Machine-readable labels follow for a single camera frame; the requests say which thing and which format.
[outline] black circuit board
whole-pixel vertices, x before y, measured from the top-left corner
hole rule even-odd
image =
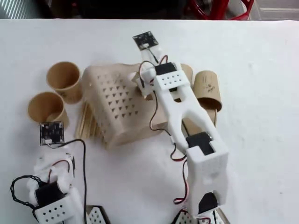
[[[136,42],[139,50],[146,49],[143,46],[144,44],[148,44],[148,48],[159,45],[158,41],[154,38],[153,34],[150,31],[133,36],[133,39]]]
[[[41,146],[64,143],[64,124],[62,121],[40,123],[39,129]]]

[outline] white table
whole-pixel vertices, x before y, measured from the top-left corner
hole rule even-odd
[[[0,222],[35,223],[9,187],[31,174],[39,147],[28,101],[49,91],[47,69],[59,61],[137,63],[132,36],[151,30],[170,60],[219,76],[223,109],[217,129],[230,148],[233,224],[295,223],[299,189],[299,23],[236,21],[0,20]],[[73,135],[80,105],[68,105]],[[87,142],[88,204],[103,205],[113,224],[169,223],[182,196],[181,165],[166,134],[105,151]],[[80,145],[74,154],[81,155]],[[82,192],[81,157],[76,185]],[[26,200],[25,181],[16,194]]]

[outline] black cable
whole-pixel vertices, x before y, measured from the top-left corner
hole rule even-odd
[[[217,224],[215,210],[213,211],[213,216],[214,216],[214,222],[215,222],[215,224]]]
[[[42,186],[44,184],[47,184],[46,182],[43,182],[38,176],[34,176],[34,175],[23,175],[23,176],[19,176],[17,178],[15,178],[13,180],[13,182],[11,183],[11,186],[10,186],[10,192],[11,192],[11,196],[13,197],[13,200],[15,202],[18,202],[22,205],[25,205],[27,207],[30,207],[32,209],[32,215],[34,216],[34,218],[37,220],[36,218],[36,215],[35,215],[35,210],[36,210],[36,207],[29,203],[29,202],[24,202],[24,201],[21,201],[20,199],[18,199],[16,196],[15,196],[15,193],[14,193],[14,185],[15,183],[18,181],[18,180],[21,180],[21,179],[28,179],[28,178],[31,178],[32,180],[35,180],[37,183],[38,183],[38,186]]]
[[[186,131],[186,134],[187,134],[188,136],[190,136],[190,134],[189,134],[189,132],[188,132],[188,129],[187,129],[187,127],[186,127],[186,124],[184,123],[183,120],[182,120],[182,125],[183,125],[183,127],[184,127],[184,129],[185,129],[185,131]]]
[[[74,139],[65,143],[62,143],[61,145],[59,145],[57,148],[66,146],[68,144],[71,144],[75,141],[81,141],[83,143],[83,179],[84,179],[84,208],[83,208],[83,217],[84,217],[84,224],[87,224],[87,219],[86,219],[86,196],[87,196],[87,184],[86,184],[86,173],[85,173],[85,161],[86,161],[86,144],[82,139]]]
[[[151,119],[149,120],[149,128],[152,130],[152,131],[166,131],[166,133],[169,135],[169,136],[171,136],[171,134],[169,133],[169,131],[167,131],[166,129],[164,129],[164,128],[157,128],[157,129],[153,129],[152,128],[152,122],[153,122],[153,119],[154,119],[154,117],[155,117],[155,115],[156,115],[156,113],[157,113],[157,110],[158,110],[158,99],[157,99],[157,95],[156,95],[156,92],[154,91],[154,95],[155,95],[155,99],[156,99],[156,109],[155,109],[155,112],[154,112],[154,114],[153,114],[153,116],[151,117]]]
[[[151,55],[153,55],[153,57],[154,57],[156,63],[159,64],[159,61],[158,61],[158,59],[156,58],[156,56],[154,55],[154,53],[153,53],[149,48],[146,48],[146,49],[149,50],[149,52],[151,53]]]

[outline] perforated beige box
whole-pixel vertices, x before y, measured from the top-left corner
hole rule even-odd
[[[84,99],[100,127],[106,148],[161,132],[150,130],[150,118],[156,108],[155,101],[145,100],[136,83],[128,77],[128,74],[138,68],[139,64],[113,64],[90,66],[84,71]],[[163,109],[159,107],[153,119],[153,128],[165,127],[166,122]]]

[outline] white 3d printed robot arm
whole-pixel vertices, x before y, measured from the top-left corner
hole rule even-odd
[[[142,52],[149,51],[152,46],[151,53],[156,51],[157,55],[161,54],[158,43],[151,33],[147,32],[133,38]],[[159,65],[152,56],[149,57],[149,54],[142,53],[142,56],[143,60],[149,60],[153,65],[144,70],[140,69],[140,77],[144,80],[140,78],[136,82],[143,96],[155,91],[165,111],[172,139],[178,149],[187,155],[189,170],[187,209],[194,217],[203,216],[226,201],[228,150],[206,110],[198,103],[180,64]],[[180,98],[180,102],[174,101],[173,94]],[[203,132],[185,138],[181,130],[183,118],[189,118]]]

